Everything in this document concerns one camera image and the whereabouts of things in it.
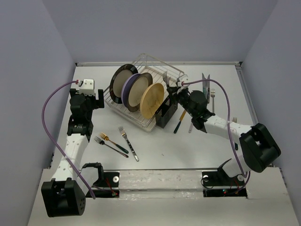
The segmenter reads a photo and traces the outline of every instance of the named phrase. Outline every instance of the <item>purple plate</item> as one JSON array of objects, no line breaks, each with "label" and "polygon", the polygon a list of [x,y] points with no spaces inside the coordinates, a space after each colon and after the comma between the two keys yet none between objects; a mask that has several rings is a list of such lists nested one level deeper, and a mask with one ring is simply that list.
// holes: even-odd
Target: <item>purple plate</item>
[{"label": "purple plate", "polygon": [[125,107],[127,107],[127,99],[128,95],[130,94],[130,90],[132,87],[132,83],[135,81],[135,79],[139,76],[140,74],[133,74],[131,77],[129,77],[126,82],[124,83],[121,91],[121,100],[122,103],[124,104]]}]

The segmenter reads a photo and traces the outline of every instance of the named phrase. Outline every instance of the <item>wire dish rack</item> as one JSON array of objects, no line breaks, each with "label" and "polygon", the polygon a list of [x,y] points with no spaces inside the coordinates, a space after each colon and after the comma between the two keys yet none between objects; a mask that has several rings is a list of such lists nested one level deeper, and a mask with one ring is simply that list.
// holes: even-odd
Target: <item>wire dish rack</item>
[{"label": "wire dish rack", "polygon": [[[145,53],[140,54],[131,64],[137,68],[139,73],[150,73],[153,77],[153,83],[161,83],[164,86],[164,99],[168,96],[168,92],[166,90],[166,84],[163,81],[163,73],[167,71],[167,75],[170,77],[170,86],[176,86],[176,79],[184,75],[184,72],[176,67]],[[109,90],[110,87],[104,91],[103,97],[113,111],[147,132],[151,132],[154,129],[156,126],[155,116],[151,119],[145,119],[140,111],[130,112],[123,104],[117,104],[111,99]]]}]

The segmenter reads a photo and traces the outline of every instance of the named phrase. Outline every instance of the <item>tan plate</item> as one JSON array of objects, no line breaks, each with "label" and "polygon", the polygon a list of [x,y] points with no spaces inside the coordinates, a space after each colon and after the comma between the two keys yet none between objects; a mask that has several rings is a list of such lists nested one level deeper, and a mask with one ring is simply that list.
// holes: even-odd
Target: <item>tan plate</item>
[{"label": "tan plate", "polygon": [[164,99],[164,87],[161,83],[149,86],[142,95],[140,113],[146,119],[150,119],[161,106]]},{"label": "tan plate", "polygon": [[152,84],[152,75],[148,72],[140,74],[132,85],[128,94],[126,107],[130,112],[139,110],[140,101],[145,90]]}]

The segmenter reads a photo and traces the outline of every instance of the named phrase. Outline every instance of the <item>silver fork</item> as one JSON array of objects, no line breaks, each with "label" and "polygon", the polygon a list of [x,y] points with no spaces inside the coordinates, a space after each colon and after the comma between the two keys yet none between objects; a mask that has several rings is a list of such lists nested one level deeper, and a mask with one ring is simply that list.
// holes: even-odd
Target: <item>silver fork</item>
[{"label": "silver fork", "polygon": [[168,78],[168,76],[167,76],[167,71],[165,71],[163,73],[163,81],[165,82],[167,88],[169,87],[169,80],[170,80],[170,78]]},{"label": "silver fork", "polygon": [[215,98],[215,89],[211,89],[210,96],[212,97],[212,112],[214,112],[214,98]]},{"label": "silver fork", "polygon": [[[237,117],[233,117],[232,122],[237,123]],[[238,144],[234,143],[234,145],[235,145],[235,150],[238,150]]]},{"label": "silver fork", "polygon": [[136,152],[134,151],[134,149],[133,149],[131,143],[129,142],[129,140],[128,140],[128,138],[127,138],[127,133],[125,132],[125,130],[124,130],[124,128],[123,128],[122,126],[119,127],[119,131],[120,131],[120,134],[122,135],[122,137],[127,141],[127,144],[128,144],[128,146],[130,147],[130,149],[131,149],[131,151],[132,151],[132,153],[133,153],[133,155],[134,155],[136,161],[139,161],[139,158],[138,158],[138,156],[136,155]]}]

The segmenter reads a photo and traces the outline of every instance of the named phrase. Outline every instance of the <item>white wall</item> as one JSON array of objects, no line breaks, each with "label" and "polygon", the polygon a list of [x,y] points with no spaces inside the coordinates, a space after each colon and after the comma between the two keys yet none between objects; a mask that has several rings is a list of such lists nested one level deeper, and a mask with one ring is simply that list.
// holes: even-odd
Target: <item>white wall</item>
[{"label": "white wall", "polygon": [[279,0],[243,63],[260,122],[282,150],[288,191],[301,222],[301,1]]},{"label": "white wall", "polygon": [[75,62],[242,61],[277,0],[43,0]]},{"label": "white wall", "polygon": [[[1,1],[0,31],[0,225],[24,226],[53,151],[41,109],[75,65],[41,0]],[[68,88],[47,108],[56,136],[67,97]]]}]

